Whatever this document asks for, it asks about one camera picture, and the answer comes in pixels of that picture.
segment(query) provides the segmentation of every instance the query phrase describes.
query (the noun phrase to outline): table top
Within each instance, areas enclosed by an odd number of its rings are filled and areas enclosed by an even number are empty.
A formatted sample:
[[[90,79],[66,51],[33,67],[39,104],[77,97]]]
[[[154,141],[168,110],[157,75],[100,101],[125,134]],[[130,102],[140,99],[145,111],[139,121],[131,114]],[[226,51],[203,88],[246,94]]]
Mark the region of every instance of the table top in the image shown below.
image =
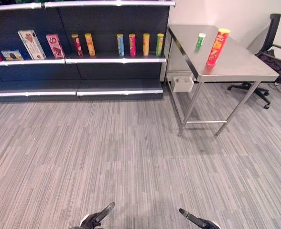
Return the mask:
[[[215,26],[169,25],[168,30],[199,82],[274,81],[279,76],[230,36],[216,65],[207,65],[206,61],[218,32]],[[203,45],[197,48],[199,33],[205,33],[206,37]]]

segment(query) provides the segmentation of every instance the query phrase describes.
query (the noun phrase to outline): white plastic container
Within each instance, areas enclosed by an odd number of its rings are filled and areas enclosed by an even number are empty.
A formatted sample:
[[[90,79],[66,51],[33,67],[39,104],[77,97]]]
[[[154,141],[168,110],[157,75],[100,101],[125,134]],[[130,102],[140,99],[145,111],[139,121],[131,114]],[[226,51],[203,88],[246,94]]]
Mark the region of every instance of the white plastic container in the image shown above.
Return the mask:
[[[171,82],[173,92],[190,92],[194,82],[190,76],[174,76]]]

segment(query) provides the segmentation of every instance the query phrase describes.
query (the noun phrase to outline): stainless steel table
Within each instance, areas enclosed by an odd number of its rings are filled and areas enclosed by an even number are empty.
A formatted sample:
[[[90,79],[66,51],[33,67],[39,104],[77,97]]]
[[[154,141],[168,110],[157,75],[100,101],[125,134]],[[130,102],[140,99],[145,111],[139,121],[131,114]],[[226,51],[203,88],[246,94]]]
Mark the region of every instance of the stainless steel table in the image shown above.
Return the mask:
[[[223,123],[216,135],[231,121],[233,116],[238,112],[242,105],[252,95],[261,81],[274,81],[278,74],[262,62],[259,58],[251,54],[243,46],[239,45],[231,37],[228,37],[226,44],[217,60],[215,66],[206,64],[208,55],[213,46],[213,42],[217,35],[218,28],[211,25],[170,25],[168,31],[171,35],[170,49],[166,64],[165,83],[167,81],[167,73],[169,71],[169,61],[171,59],[171,49],[173,42],[179,48],[186,63],[191,69],[195,79],[199,82],[194,95],[190,101],[187,113],[181,121],[178,135],[181,136],[186,124],[198,123]],[[202,32],[206,34],[203,45],[196,48],[198,34]],[[246,95],[242,98],[233,112],[224,121],[188,121],[189,116],[194,107],[195,101],[199,96],[201,88],[205,82],[254,82]]]

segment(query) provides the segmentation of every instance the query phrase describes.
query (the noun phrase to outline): black office chair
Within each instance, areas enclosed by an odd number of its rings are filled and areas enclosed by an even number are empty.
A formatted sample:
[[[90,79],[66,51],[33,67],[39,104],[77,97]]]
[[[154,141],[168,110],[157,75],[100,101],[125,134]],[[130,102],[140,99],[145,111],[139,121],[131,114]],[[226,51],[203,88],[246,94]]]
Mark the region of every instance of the black office chair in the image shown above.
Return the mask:
[[[266,53],[271,47],[277,47],[277,48],[281,49],[281,46],[273,44],[273,41],[274,41],[274,38],[276,35],[276,31],[278,30],[278,26],[280,23],[280,18],[281,18],[281,15],[277,14],[277,13],[273,13],[270,15],[271,22],[270,22],[270,26],[268,29],[268,33],[267,33],[267,36],[266,36],[266,39],[265,39],[265,42],[264,42],[262,48],[260,49],[260,51],[257,54],[255,54],[257,57],[260,57],[261,55],[265,55],[265,56],[268,56],[272,59],[275,59],[275,60],[281,62],[281,59],[276,58],[272,55],[268,55]],[[231,85],[227,89],[231,90],[232,87],[249,90],[249,88],[251,87],[251,83],[245,82],[242,85]],[[258,87],[255,89],[254,93],[257,94],[260,98],[262,98],[267,103],[264,106],[264,108],[268,109],[270,107],[270,101],[266,98],[266,96],[269,95],[269,90]]]

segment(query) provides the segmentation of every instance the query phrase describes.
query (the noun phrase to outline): table leg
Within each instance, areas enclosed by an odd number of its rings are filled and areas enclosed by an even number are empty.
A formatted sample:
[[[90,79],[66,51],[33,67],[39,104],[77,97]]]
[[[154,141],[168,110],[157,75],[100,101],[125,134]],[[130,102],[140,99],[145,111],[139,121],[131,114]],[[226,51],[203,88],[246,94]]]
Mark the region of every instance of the table leg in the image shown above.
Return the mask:
[[[199,82],[199,84],[198,84],[198,86],[197,86],[197,88],[196,88],[196,91],[195,91],[195,93],[194,93],[194,95],[193,95],[193,97],[192,97],[192,100],[190,101],[190,104],[189,104],[187,113],[186,113],[186,115],[185,115],[185,117],[184,117],[184,120],[183,120],[183,122],[181,123],[178,136],[181,136],[181,135],[182,135],[183,129],[184,129],[185,125],[186,125],[187,120],[189,119],[189,116],[190,116],[190,114],[191,114],[191,112],[192,112],[192,110],[193,110],[194,104],[195,104],[195,102],[196,102],[196,100],[197,100],[197,98],[198,98],[198,95],[200,94],[200,90],[201,90],[201,88],[202,88],[203,85],[204,85],[204,82]]]
[[[173,37],[171,37],[170,44],[169,44],[169,51],[168,51],[168,57],[167,57],[167,62],[166,62],[164,85],[166,85],[167,73],[168,73],[168,70],[169,70],[169,63],[170,63],[170,56],[171,56],[172,46],[173,46]]]
[[[242,100],[239,102],[239,104],[235,107],[235,109],[232,111],[232,113],[227,118],[227,122],[224,123],[220,129],[217,131],[216,135],[219,135],[223,129],[227,126],[227,124],[232,120],[234,115],[238,112],[238,110],[242,107],[242,105],[249,99],[249,97],[252,95],[252,93],[255,91],[255,89],[259,86],[260,81],[256,81],[253,83],[253,85],[250,87],[248,92],[245,94],[245,96],[242,98]]]

